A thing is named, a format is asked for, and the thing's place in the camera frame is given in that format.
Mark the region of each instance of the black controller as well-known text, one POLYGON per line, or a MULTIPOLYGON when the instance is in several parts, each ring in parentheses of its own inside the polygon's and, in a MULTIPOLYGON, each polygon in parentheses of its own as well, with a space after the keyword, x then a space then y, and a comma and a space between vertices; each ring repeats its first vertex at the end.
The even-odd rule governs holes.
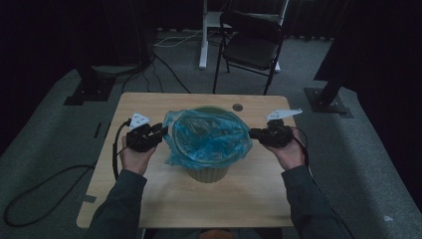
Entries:
POLYGON ((135 151, 145 152, 161 143, 167 132, 168 126, 162 127, 161 122, 154 126, 147 123, 126 134, 126 145, 135 151))
POLYGON ((249 137, 272 147, 285 147, 294 138, 292 129, 282 119, 268 121, 267 128, 251 128, 249 137))

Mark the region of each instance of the wooden table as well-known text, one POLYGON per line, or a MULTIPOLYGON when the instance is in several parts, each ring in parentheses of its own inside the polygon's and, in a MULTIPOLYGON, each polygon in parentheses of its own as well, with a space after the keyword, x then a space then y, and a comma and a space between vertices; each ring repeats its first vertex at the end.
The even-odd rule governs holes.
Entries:
MULTIPOLYGON (((186 95, 125 93, 121 96, 105 139, 103 150, 87 191, 78 225, 90 226, 97 208, 106 200, 114 185, 111 147, 118 127, 134 112, 151 118, 151 124, 162 122, 168 111, 217 106, 240 117, 249 127, 264 127, 265 116, 273 110, 288 110, 284 97, 237 95, 186 95), (234 104, 243 106, 235 112, 234 104)), ((295 125, 292 117, 286 125, 295 125)), ((125 135, 126 127, 120 134, 125 135)), ((247 157, 230 165, 227 175, 215 183, 201 183, 191 178, 180 166, 164 161, 170 155, 165 141, 152 156, 144 175, 144 188, 139 227, 145 228, 235 228, 292 226, 290 205, 281 177, 283 169, 273 154, 256 140, 247 157)))

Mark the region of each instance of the black cable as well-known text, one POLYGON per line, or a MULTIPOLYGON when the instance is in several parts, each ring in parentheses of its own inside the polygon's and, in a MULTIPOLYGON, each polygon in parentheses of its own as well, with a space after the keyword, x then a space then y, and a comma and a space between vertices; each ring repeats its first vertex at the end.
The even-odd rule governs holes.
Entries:
POLYGON ((131 119, 128 119, 121 126, 118 128, 117 133, 115 134, 114 143, 112 144, 112 173, 114 174, 115 180, 118 178, 118 171, 117 171, 117 142, 120 136, 120 132, 124 126, 130 126, 131 119))
POLYGON ((154 52, 152 52, 152 54, 158 58, 158 60, 160 60, 167 68, 168 70, 171 71, 171 73, 173 74, 173 76, 176 78, 177 82, 179 82, 179 84, 186 90, 187 93, 191 94, 189 90, 187 90, 187 88, 183 85, 183 83, 180 81, 180 79, 176 76, 176 74, 174 73, 173 69, 170 68, 170 66, 167 65, 167 63, 165 63, 160 57, 158 57, 154 52))
POLYGON ((304 136, 304 138, 305 138, 304 147, 305 147, 305 148, 308 148, 308 136, 307 136, 307 134, 306 134, 303 130, 301 130, 300 128, 298 128, 298 127, 294 127, 294 126, 292 126, 292 128, 295 128, 295 129, 297 129, 299 132, 301 132, 301 133, 302 133, 302 135, 303 135, 303 136, 304 136))
POLYGON ((6 209, 3 212, 3 221, 11 227, 26 227, 32 224, 35 224, 41 220, 43 220, 44 218, 46 218, 48 215, 50 215, 62 202, 63 200, 69 195, 69 193, 71 193, 71 191, 75 188, 75 186, 78 184, 78 182, 91 170, 95 168, 95 165, 97 163, 93 163, 91 165, 75 165, 75 166, 71 166, 68 168, 65 168, 55 174, 53 174, 52 176, 48 177, 47 179, 45 179, 44 181, 42 181, 41 183, 39 183, 38 185, 22 192, 21 194, 17 195, 15 198, 13 198, 9 204, 6 206, 6 209), (47 211, 47 213, 45 213, 44 215, 42 215, 41 217, 30 221, 30 222, 26 222, 26 223, 16 223, 16 222, 12 222, 9 219, 9 211, 10 209, 19 201, 21 200, 24 196, 26 196, 27 194, 31 193, 32 191, 36 190, 37 188, 41 187, 42 185, 46 184, 47 182, 49 182, 50 180, 52 180, 53 178, 55 178, 56 176, 62 174, 65 171, 69 171, 75 168, 81 168, 81 167, 87 167, 88 169, 86 169, 84 171, 84 173, 81 174, 81 176, 75 181, 75 183, 71 186, 71 188, 59 199, 59 201, 50 209, 47 211))
POLYGON ((307 148, 296 137, 293 137, 293 140, 298 143, 299 147, 301 148, 302 152, 304 153, 305 165, 307 166, 307 168, 310 168, 310 156, 308 154, 307 148))
POLYGON ((146 80, 146 91, 150 93, 150 90, 149 90, 149 79, 145 76, 145 74, 142 74, 142 76, 146 80))
POLYGON ((122 148, 118 153, 115 154, 115 156, 118 156, 121 152, 123 152, 125 149, 127 149, 129 146, 126 146, 122 148))
POLYGON ((162 90, 162 83, 161 80, 159 79, 159 77, 155 74, 155 65, 152 63, 152 73, 157 77, 158 82, 159 82, 159 88, 161 90, 162 93, 164 93, 164 91, 162 90))

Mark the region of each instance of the black chair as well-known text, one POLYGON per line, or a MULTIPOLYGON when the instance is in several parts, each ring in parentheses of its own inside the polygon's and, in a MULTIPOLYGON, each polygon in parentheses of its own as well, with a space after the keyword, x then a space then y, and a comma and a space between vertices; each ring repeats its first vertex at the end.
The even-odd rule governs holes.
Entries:
POLYGON ((220 33, 222 40, 218 52, 213 94, 217 87, 220 61, 223 57, 229 73, 229 66, 232 66, 267 76, 264 90, 266 95, 283 45, 282 26, 275 21, 229 10, 220 16, 220 33), (228 30, 233 32, 232 37, 229 37, 228 30))

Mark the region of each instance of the person's left hand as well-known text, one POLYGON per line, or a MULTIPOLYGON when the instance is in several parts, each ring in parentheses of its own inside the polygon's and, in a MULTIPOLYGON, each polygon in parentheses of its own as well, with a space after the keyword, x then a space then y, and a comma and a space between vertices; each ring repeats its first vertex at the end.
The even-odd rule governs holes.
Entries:
POLYGON ((146 152, 137 152, 126 147, 126 136, 121 138, 121 144, 124 150, 120 153, 121 166, 123 169, 132 171, 139 175, 144 175, 148 162, 155 152, 155 147, 146 152))

